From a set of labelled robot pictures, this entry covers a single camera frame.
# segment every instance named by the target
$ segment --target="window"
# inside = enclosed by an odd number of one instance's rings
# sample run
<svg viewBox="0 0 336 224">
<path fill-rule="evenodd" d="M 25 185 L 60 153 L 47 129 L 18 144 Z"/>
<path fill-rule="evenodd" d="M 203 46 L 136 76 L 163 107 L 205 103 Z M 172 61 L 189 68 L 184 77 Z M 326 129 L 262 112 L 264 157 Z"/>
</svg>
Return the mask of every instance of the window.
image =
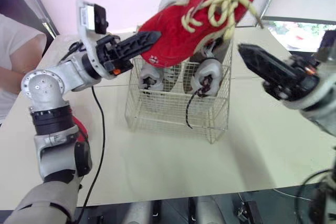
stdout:
<svg viewBox="0 0 336 224">
<path fill-rule="evenodd" d="M 263 21 L 273 36 L 290 51 L 316 52 L 324 31 L 335 30 L 336 25 L 313 23 Z"/>
</svg>

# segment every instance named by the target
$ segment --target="white wire basket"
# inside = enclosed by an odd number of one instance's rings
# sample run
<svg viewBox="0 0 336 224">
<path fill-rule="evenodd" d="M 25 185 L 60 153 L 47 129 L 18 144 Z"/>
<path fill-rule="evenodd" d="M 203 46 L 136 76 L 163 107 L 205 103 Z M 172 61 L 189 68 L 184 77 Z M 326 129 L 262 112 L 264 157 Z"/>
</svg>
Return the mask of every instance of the white wire basket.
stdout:
<svg viewBox="0 0 336 224">
<path fill-rule="evenodd" d="M 132 131 L 167 132 L 177 137 L 188 134 L 207 139 L 210 143 L 222 138 L 228 128 L 231 59 L 232 43 L 222 64 L 224 78 L 217 95 L 203 98 L 196 95 L 189 106 L 191 129 L 186 124 L 186 107 L 192 95 L 185 90 L 199 63 L 184 61 L 174 66 L 173 70 L 180 73 L 176 83 L 166 81 L 165 91 L 152 91 L 138 88 L 139 74 L 145 61 L 136 57 L 125 109 L 129 128 Z"/>
</svg>

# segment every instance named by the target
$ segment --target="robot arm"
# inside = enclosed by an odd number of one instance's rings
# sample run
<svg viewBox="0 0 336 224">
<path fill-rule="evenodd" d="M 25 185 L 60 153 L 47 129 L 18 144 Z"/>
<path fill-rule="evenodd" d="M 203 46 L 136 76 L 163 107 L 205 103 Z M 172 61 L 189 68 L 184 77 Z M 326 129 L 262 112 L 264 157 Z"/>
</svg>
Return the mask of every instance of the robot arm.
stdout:
<svg viewBox="0 0 336 224">
<path fill-rule="evenodd" d="M 89 143 L 78 140 L 82 132 L 63 95 L 132 69 L 130 59 L 149 50 L 161 36 L 160 32 L 141 32 L 120 41 L 117 36 L 106 35 L 105 9 L 84 1 L 77 1 L 77 17 L 81 42 L 75 49 L 84 46 L 85 50 L 73 50 L 58 65 L 31 71 L 22 80 L 22 91 L 32 103 L 29 110 L 44 183 L 25 196 L 6 224 L 75 220 L 80 182 L 90 172 L 92 161 Z"/>
<path fill-rule="evenodd" d="M 282 62 L 262 48 L 248 44 L 240 44 L 238 51 L 247 68 L 264 79 L 267 93 L 281 100 L 287 108 L 299 110 L 321 130 L 336 136 L 336 30 L 325 32 L 318 52 L 310 59 L 291 56 Z M 336 223 L 335 192 L 336 163 L 310 204 L 312 223 Z"/>
</svg>

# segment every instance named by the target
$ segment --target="red shoe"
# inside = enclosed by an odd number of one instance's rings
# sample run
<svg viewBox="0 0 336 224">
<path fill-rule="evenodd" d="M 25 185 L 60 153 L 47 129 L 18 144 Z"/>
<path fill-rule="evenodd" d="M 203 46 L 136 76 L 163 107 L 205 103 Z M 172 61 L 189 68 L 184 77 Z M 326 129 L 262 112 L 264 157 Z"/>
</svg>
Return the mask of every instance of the red shoe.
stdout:
<svg viewBox="0 0 336 224">
<path fill-rule="evenodd" d="M 162 33 L 156 44 L 141 56 L 155 67 L 170 67 L 192 56 L 212 39 L 223 34 L 224 39 L 230 39 L 236 22 L 246 13 L 246 7 L 257 15 L 251 1 L 231 0 L 229 8 L 227 0 L 177 2 L 157 13 L 140 28 L 139 31 Z"/>
</svg>

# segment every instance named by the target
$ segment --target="white table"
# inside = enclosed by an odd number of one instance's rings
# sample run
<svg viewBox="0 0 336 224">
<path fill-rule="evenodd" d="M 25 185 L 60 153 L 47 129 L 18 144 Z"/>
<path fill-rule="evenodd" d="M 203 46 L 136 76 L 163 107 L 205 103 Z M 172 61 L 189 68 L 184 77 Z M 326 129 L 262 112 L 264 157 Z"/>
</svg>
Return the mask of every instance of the white table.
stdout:
<svg viewBox="0 0 336 224">
<path fill-rule="evenodd" d="M 57 37 L 39 67 L 56 63 L 74 39 Z M 288 56 L 266 30 L 236 29 L 238 42 L 259 44 L 280 58 Z M 173 139 L 167 134 L 130 132 L 124 118 L 128 81 L 129 73 L 125 73 L 116 80 L 102 81 L 96 88 L 106 116 L 107 146 L 89 205 L 294 186 L 333 162 L 335 139 L 265 93 L 261 79 L 247 70 L 236 50 L 229 131 L 213 145 L 192 137 Z M 101 116 L 90 89 L 69 93 L 66 99 L 87 127 L 91 143 L 93 169 L 82 182 L 81 206 L 99 162 Z M 41 183 L 29 105 L 20 94 L 0 127 L 0 210 L 14 209 Z"/>
</svg>

